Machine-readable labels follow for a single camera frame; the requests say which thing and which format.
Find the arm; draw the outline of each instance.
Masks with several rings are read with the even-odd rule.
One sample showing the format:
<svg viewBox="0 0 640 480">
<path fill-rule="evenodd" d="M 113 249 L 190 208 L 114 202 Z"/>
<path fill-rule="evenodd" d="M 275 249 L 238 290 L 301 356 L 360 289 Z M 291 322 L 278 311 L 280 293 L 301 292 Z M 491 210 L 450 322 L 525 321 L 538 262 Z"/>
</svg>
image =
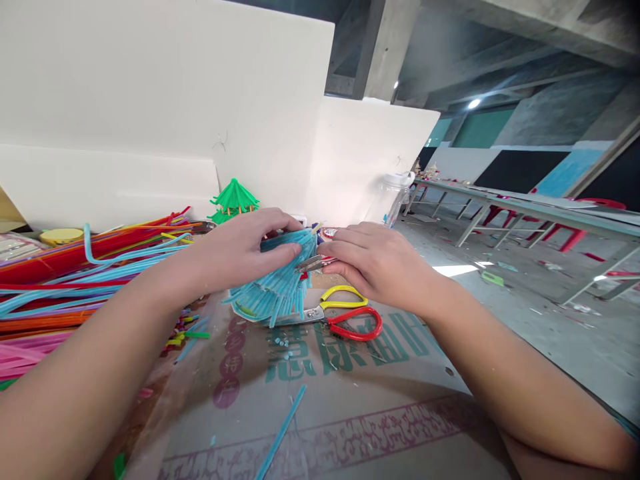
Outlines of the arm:
<svg viewBox="0 0 640 480">
<path fill-rule="evenodd" d="M 342 260 L 324 273 L 341 274 L 364 296 L 421 317 L 505 432 L 560 459 L 630 468 L 637 445 L 614 418 L 462 286 L 428 266 L 398 232 L 352 225 L 318 252 Z"/>
<path fill-rule="evenodd" d="M 278 209 L 241 215 L 146 270 L 0 395 L 3 478 L 83 479 L 116 433 L 180 310 L 290 262 L 297 244 L 260 253 L 300 224 Z"/>
</svg>

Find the blue pipe cleaner craft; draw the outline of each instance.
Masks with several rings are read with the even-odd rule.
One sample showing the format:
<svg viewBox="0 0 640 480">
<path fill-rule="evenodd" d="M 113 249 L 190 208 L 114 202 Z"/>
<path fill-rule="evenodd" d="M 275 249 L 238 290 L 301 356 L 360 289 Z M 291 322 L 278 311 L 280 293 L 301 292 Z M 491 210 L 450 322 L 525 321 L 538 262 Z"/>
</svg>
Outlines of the blue pipe cleaner craft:
<svg viewBox="0 0 640 480">
<path fill-rule="evenodd" d="M 317 240 L 310 229 L 283 233 L 276 238 L 264 240 L 260 244 L 261 251 L 269 251 L 284 243 L 296 242 L 302 250 L 296 258 L 284 267 L 264 277 L 234 288 L 229 291 L 229 298 L 222 303 L 230 303 L 231 308 L 242 318 L 252 322 L 269 320 L 269 328 L 273 328 L 276 318 L 299 312 L 303 318 L 304 300 L 307 289 L 311 287 L 311 279 L 300 280 L 295 266 L 313 257 Z"/>
</svg>

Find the hand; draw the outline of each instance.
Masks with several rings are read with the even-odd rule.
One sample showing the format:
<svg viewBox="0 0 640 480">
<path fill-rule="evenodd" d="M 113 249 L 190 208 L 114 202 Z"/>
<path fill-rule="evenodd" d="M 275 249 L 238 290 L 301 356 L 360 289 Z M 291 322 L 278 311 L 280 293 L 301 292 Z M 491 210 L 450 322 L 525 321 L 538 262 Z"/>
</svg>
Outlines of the hand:
<svg viewBox="0 0 640 480">
<path fill-rule="evenodd" d="M 377 223 L 362 222 L 339 229 L 318 253 L 338 258 L 323 273 L 338 273 L 362 295 L 416 315 L 429 310 L 455 282 L 433 270 L 400 233 Z"/>
<path fill-rule="evenodd" d="M 264 236 L 272 237 L 278 229 L 296 231 L 302 230 L 302 225 L 277 208 L 243 213 L 196 239 L 189 248 L 170 256 L 159 266 L 170 263 L 163 266 L 178 269 L 172 274 L 185 278 L 182 296 L 187 296 L 189 301 L 214 291 L 239 287 L 286 265 L 300 253 L 301 246 L 297 243 L 260 252 Z"/>
</svg>

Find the red scissors handle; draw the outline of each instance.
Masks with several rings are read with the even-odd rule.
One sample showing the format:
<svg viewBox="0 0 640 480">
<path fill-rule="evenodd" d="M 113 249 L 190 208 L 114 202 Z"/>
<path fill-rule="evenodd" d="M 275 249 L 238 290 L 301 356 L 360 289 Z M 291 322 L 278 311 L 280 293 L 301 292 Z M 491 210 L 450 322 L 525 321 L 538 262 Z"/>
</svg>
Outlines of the red scissors handle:
<svg viewBox="0 0 640 480">
<path fill-rule="evenodd" d="M 344 322 L 350 318 L 356 317 L 358 315 L 363 315 L 365 313 L 369 313 L 373 315 L 375 318 L 375 328 L 369 333 L 354 333 L 349 330 L 345 330 L 344 328 L 338 327 L 336 324 L 340 322 Z M 328 318 L 327 323 L 329 324 L 329 330 L 333 333 L 340 335 L 341 337 L 348 338 L 356 341 L 370 341 L 377 338 L 382 332 L 382 318 L 380 318 L 380 314 L 377 310 L 371 307 L 360 307 L 355 310 L 349 310 L 348 312 L 339 315 L 338 317 Z"/>
</svg>

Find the pipe cleaner craft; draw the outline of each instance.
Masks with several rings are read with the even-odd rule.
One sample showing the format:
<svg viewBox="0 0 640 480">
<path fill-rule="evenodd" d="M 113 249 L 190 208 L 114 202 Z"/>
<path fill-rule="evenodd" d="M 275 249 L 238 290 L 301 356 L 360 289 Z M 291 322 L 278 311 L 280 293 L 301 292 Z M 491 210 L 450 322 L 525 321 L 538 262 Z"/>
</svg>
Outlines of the pipe cleaner craft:
<svg viewBox="0 0 640 480">
<path fill-rule="evenodd" d="M 236 179 L 231 179 L 231 183 L 220 192 L 220 195 L 214 197 L 214 200 L 209 201 L 214 205 L 220 206 L 220 208 L 207 218 L 216 225 L 231 220 L 241 213 L 252 212 L 260 208 L 258 206 L 260 200 L 256 200 L 251 192 L 240 185 L 240 182 Z"/>
<path fill-rule="evenodd" d="M 269 251 L 278 245 L 292 242 L 302 245 L 296 258 L 258 280 L 231 289 L 229 298 L 223 303 L 230 303 L 233 311 L 247 320 L 259 322 L 269 319 L 269 328 L 273 328 L 276 319 L 282 315 L 300 312 L 302 319 L 304 300 L 307 289 L 311 287 L 311 280 L 308 275 L 301 277 L 295 271 L 295 266 L 315 255 L 315 230 L 304 229 L 264 240 L 260 244 L 260 250 Z"/>
</svg>

